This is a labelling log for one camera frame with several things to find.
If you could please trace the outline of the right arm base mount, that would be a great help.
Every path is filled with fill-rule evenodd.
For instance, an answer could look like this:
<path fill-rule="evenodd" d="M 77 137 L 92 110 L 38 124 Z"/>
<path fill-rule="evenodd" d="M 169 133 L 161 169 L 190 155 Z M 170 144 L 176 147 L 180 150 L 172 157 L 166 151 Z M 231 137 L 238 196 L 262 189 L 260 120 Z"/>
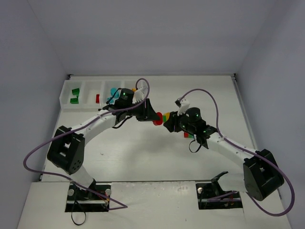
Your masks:
<path fill-rule="evenodd" d="M 239 192 L 216 192 L 212 183 L 196 183 L 195 185 L 199 210 L 243 208 Z"/>

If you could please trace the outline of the green stepped lego brick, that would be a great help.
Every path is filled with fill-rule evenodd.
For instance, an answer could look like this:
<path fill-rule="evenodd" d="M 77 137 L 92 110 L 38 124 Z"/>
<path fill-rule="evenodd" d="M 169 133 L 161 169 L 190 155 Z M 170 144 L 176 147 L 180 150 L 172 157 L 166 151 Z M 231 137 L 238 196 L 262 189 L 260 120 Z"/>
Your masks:
<path fill-rule="evenodd" d="M 79 98 L 78 97 L 71 98 L 70 104 L 79 104 Z"/>

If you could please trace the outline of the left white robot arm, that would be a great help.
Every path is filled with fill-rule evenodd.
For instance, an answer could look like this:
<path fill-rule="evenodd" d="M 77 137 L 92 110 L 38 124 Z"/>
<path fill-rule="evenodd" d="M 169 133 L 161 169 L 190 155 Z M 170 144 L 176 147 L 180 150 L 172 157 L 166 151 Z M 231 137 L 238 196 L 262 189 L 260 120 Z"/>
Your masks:
<path fill-rule="evenodd" d="M 83 165 L 85 146 L 103 131 L 118 128 L 118 124 L 129 118 L 135 117 L 140 122 L 158 121 L 160 118 L 153 110 L 148 94 L 147 86 L 136 91 L 122 88 L 114 104 L 106 105 L 96 116 L 74 127 L 59 127 L 47 159 L 68 174 L 70 180 L 80 184 L 82 189 L 93 189 L 96 181 Z"/>

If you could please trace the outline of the red round lego brick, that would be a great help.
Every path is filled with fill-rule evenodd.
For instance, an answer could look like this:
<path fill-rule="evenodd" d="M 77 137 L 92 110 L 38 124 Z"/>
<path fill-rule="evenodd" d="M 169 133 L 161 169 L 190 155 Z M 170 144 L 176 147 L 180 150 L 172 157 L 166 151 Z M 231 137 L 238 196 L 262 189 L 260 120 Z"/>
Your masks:
<path fill-rule="evenodd" d="M 157 116 L 158 116 L 158 120 L 154 120 L 154 121 L 153 121 L 153 124 L 154 124 L 155 126 L 162 125 L 162 124 L 163 124 L 163 114 L 160 113 L 160 112 L 157 112 L 156 114 L 157 114 Z"/>

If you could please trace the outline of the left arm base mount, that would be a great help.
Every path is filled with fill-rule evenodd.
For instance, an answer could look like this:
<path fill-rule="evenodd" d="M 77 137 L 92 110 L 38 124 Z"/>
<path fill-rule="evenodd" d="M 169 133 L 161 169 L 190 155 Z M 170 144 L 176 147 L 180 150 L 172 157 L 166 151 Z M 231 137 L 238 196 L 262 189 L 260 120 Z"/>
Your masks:
<path fill-rule="evenodd" d="M 65 212 L 108 212 L 109 198 L 100 197 L 74 184 L 68 188 Z"/>

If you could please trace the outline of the cyan round lego brick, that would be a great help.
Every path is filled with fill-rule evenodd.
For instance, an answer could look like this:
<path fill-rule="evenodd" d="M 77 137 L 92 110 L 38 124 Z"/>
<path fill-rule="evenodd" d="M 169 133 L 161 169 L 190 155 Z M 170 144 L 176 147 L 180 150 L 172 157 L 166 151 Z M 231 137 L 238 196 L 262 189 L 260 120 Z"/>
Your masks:
<path fill-rule="evenodd" d="M 117 97 L 119 96 L 119 88 L 111 88 L 110 90 L 111 96 Z"/>

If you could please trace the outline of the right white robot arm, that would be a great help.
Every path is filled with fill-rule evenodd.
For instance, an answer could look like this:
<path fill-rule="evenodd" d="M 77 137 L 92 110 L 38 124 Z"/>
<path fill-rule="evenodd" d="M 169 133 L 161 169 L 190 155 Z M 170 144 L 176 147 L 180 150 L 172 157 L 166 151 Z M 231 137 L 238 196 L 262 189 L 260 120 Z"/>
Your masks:
<path fill-rule="evenodd" d="M 212 178 L 216 195 L 230 191 L 246 192 L 255 200 L 262 201 L 285 182 L 276 170 L 277 163 L 270 151 L 264 149 L 251 154 L 244 146 L 229 144 L 215 127 L 202 119 L 197 107 L 187 109 L 185 114 L 171 112 L 163 125 L 169 132 L 183 131 L 193 135 L 201 147 L 223 155 L 242 169 L 241 173 L 224 171 Z"/>

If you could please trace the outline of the small red lego brick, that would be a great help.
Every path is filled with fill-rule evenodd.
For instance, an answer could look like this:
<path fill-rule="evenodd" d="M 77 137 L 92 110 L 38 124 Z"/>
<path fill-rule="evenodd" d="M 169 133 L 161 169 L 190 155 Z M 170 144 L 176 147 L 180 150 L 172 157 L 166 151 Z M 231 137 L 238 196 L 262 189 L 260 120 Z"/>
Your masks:
<path fill-rule="evenodd" d="M 100 103 L 100 95 L 99 95 L 99 94 L 96 94 L 95 102 L 96 102 L 97 104 Z"/>

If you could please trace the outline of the yellow round lego brick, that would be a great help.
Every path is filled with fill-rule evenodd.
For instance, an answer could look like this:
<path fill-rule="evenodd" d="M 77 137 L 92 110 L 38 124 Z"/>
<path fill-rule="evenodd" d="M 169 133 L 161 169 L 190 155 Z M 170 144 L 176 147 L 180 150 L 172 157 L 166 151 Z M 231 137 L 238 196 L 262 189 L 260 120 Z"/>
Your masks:
<path fill-rule="evenodd" d="M 168 120 L 170 117 L 170 113 L 166 113 L 165 116 L 166 116 L 166 119 Z"/>

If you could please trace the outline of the green lego brick stack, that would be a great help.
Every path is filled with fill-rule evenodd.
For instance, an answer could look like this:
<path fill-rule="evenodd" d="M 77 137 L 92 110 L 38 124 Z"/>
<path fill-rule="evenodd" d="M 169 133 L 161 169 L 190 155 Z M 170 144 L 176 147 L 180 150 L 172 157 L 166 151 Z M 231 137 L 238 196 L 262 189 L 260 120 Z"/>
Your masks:
<path fill-rule="evenodd" d="M 80 94 L 80 89 L 79 88 L 72 89 L 71 93 L 73 96 L 78 97 Z"/>

